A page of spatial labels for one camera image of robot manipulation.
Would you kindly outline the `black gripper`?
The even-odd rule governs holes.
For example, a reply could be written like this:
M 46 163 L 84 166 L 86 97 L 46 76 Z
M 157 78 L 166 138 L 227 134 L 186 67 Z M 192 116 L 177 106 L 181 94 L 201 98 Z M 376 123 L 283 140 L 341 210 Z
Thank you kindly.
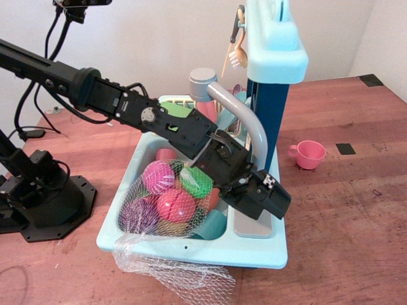
M 209 141 L 191 167 L 203 171 L 217 187 L 231 187 L 250 176 L 254 165 L 247 149 L 224 130 L 216 130 L 207 138 Z M 290 194 L 265 170 L 253 172 L 249 184 L 222 188 L 219 194 L 225 203 L 254 220 L 259 219 L 263 210 L 282 219 L 291 203 Z

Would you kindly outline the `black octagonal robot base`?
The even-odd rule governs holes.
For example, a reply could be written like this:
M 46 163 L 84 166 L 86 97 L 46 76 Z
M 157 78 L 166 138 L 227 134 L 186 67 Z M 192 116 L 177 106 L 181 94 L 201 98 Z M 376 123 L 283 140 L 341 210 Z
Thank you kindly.
M 17 149 L 1 163 L 11 173 L 1 177 L 1 233 L 29 243 L 59 240 L 91 216 L 96 188 L 48 151 Z

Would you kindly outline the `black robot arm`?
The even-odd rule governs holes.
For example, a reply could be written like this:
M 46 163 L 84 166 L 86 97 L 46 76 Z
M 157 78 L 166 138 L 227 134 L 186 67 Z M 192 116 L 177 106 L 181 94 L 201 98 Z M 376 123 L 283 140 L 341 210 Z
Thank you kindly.
M 38 83 L 55 99 L 67 97 L 77 110 L 91 109 L 121 124 L 153 132 L 192 160 L 221 191 L 221 198 L 252 219 L 263 210 L 282 219 L 291 197 L 263 168 L 255 165 L 235 139 L 193 109 L 187 117 L 171 116 L 156 99 L 102 79 L 93 68 L 75 69 L 1 41 L 1 67 Z

